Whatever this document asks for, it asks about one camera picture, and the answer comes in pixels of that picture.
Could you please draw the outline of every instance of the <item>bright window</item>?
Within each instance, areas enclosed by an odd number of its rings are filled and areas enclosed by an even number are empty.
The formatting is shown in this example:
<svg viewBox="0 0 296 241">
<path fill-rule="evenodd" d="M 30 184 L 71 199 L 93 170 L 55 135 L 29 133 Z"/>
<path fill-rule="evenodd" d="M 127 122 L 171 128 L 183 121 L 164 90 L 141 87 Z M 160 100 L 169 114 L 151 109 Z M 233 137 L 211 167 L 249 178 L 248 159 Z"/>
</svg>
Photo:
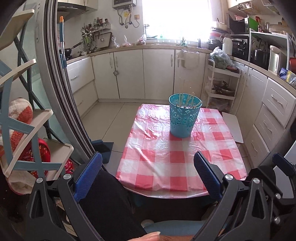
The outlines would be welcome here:
<svg viewBox="0 0 296 241">
<path fill-rule="evenodd" d="M 142 0 L 147 37 L 182 37 L 189 41 L 209 38 L 212 23 L 208 0 Z"/>
</svg>

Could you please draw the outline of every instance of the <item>blue plastic basket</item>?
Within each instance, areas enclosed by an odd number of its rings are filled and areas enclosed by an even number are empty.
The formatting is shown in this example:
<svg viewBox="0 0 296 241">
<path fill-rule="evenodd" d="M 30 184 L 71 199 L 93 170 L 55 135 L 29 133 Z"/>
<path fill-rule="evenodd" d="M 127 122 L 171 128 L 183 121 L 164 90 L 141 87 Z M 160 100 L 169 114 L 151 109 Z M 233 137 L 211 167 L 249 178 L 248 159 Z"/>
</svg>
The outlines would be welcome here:
<svg viewBox="0 0 296 241">
<path fill-rule="evenodd" d="M 182 103 L 185 104 L 188 94 L 183 94 Z M 185 109 L 176 106 L 179 103 L 179 94 L 174 94 L 169 98 L 170 102 L 170 132 L 178 138 L 189 137 L 197 115 L 202 106 L 202 102 L 194 109 Z M 194 96 L 193 106 L 197 105 L 200 99 Z"/>
</svg>

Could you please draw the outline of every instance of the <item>package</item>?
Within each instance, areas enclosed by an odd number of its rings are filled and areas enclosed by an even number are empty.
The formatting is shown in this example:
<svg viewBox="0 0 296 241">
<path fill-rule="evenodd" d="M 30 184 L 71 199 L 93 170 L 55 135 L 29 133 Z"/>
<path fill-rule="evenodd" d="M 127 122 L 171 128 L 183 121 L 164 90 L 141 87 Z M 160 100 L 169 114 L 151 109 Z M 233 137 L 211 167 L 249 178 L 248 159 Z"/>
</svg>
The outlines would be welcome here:
<svg viewBox="0 0 296 241">
<path fill-rule="evenodd" d="M 122 44 L 121 47 L 129 47 L 129 46 L 132 46 L 132 45 L 128 42 L 126 36 L 124 36 L 124 44 Z"/>
<path fill-rule="evenodd" d="M 282 80 L 288 82 L 294 89 L 296 89 L 296 74 L 285 68 L 281 68 L 279 76 Z"/>
<path fill-rule="evenodd" d="M 226 69 L 227 66 L 235 66 L 229 56 L 219 47 L 216 47 L 214 51 L 210 53 L 210 58 L 215 61 L 215 67 L 218 69 Z"/>
<path fill-rule="evenodd" d="M 147 39 L 146 34 L 143 34 L 143 35 L 141 36 L 141 38 L 139 38 L 139 39 L 137 40 L 136 45 L 146 45 L 146 39 Z"/>
<path fill-rule="evenodd" d="M 112 42 L 114 43 L 113 48 L 119 48 L 120 47 L 119 44 L 116 43 L 116 37 L 114 38 L 114 36 L 112 36 Z"/>
</svg>

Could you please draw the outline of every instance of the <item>plastic tablecloth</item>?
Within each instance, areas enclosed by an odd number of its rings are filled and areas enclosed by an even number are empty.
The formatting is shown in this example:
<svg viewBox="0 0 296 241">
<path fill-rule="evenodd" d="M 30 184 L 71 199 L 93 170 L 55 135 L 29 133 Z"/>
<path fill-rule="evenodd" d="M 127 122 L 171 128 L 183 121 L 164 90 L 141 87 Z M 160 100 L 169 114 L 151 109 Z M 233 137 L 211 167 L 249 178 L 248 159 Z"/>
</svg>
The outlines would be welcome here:
<svg viewBox="0 0 296 241">
<path fill-rule="evenodd" d="M 201 151 L 224 174 L 244 180 L 247 172 L 237 145 L 221 114 L 200 109 L 191 136 L 170 133 L 170 107 L 139 107 L 126 142 L 116 178 L 128 190 L 154 198 L 189 198 L 207 195 L 193 157 Z"/>
</svg>

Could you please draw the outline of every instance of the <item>black pants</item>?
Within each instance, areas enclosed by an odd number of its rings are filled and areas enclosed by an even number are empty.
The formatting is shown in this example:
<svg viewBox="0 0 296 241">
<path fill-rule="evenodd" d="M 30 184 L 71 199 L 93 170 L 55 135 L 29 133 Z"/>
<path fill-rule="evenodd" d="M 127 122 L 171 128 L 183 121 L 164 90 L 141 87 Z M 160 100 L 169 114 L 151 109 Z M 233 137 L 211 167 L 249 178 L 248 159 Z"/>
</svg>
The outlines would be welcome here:
<svg viewBox="0 0 296 241">
<path fill-rule="evenodd" d="M 127 241 L 146 234 L 133 217 L 127 191 L 108 172 L 99 171 L 86 198 L 79 204 L 105 241 Z"/>
</svg>

